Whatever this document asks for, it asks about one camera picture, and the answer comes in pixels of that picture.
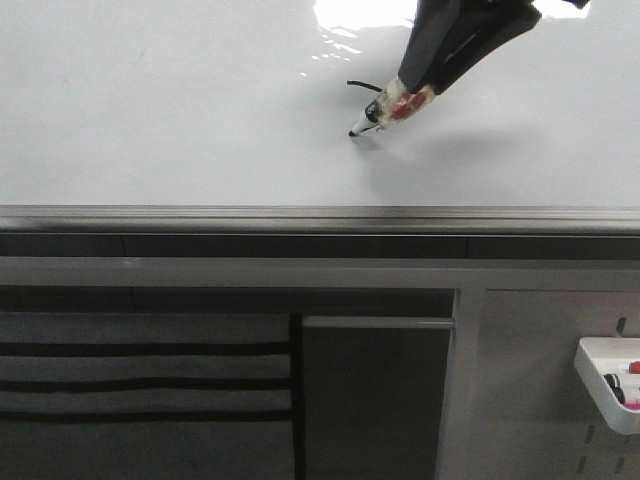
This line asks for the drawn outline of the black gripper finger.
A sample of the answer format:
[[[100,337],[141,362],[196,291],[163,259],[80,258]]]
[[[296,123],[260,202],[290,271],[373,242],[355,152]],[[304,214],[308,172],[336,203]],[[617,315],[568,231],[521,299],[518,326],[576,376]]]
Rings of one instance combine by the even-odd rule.
[[[464,4],[461,15],[440,44],[422,78],[436,95],[469,69],[541,19],[531,4]]]
[[[413,28],[398,78],[406,90],[415,93],[426,83],[425,75],[461,13],[461,1],[423,0],[417,4]]]

